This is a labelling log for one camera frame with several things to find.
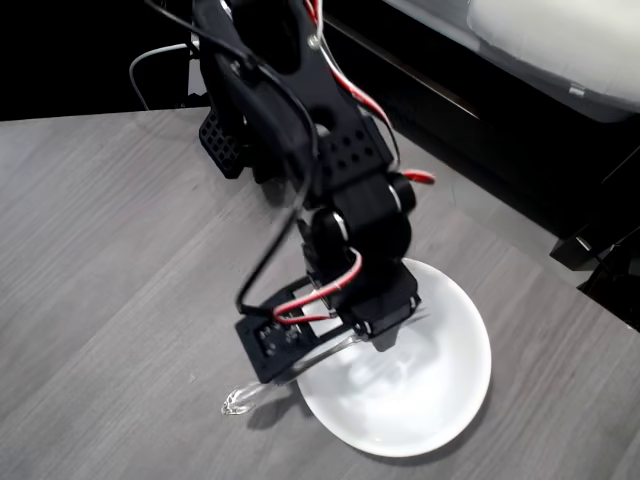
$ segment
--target white cushion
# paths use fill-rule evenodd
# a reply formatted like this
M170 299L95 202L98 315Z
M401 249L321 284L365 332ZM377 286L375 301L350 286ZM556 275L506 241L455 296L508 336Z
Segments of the white cushion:
M470 0L468 23L578 89L640 105L640 0Z

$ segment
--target white sofa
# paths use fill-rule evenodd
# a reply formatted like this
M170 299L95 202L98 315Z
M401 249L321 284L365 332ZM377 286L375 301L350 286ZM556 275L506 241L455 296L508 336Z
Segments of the white sofa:
M386 1L595 120L640 112L640 1Z

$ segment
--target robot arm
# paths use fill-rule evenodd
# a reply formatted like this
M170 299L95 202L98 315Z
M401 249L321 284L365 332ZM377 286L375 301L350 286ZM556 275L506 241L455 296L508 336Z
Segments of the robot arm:
M277 381L349 329L380 351L393 346L420 302L401 261L415 195L408 179L392 171L394 157L374 121L336 82L308 8L303 0L195 0L194 18L207 33L200 35L200 61L212 101L200 131L203 147L227 178L252 168L257 182L286 175L298 191L298 204L236 302L246 315L236 330L258 379ZM210 35L241 56L221 51ZM299 218L303 207L308 221ZM247 290L293 224L303 238L307 276L260 306L246 305ZM353 272L349 281L323 297L341 326L318 336L297 321L306 318L299 308L274 314L296 290L331 284L345 272Z

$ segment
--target gray wooden table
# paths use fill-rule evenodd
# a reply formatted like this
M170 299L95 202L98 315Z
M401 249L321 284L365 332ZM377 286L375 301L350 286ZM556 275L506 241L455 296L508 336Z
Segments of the gray wooden table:
M492 384L472 425L389 460L333 437L295 388L222 417L253 378L233 295L283 211L217 171L204 115L0 125L0 478L640 478L640 336L437 185L417 188L411 257L486 322ZM404 165L429 159L401 148ZM293 237L253 300L301 274L299 252Z

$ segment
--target white plate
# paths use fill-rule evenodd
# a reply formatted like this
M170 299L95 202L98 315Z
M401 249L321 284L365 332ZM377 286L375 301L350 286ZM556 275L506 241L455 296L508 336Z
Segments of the white plate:
M489 337L471 299L435 268L415 260L405 265L418 280L422 303L396 345L379 353L357 344L298 379L330 432L385 457L420 455L454 439L478 413L491 376Z

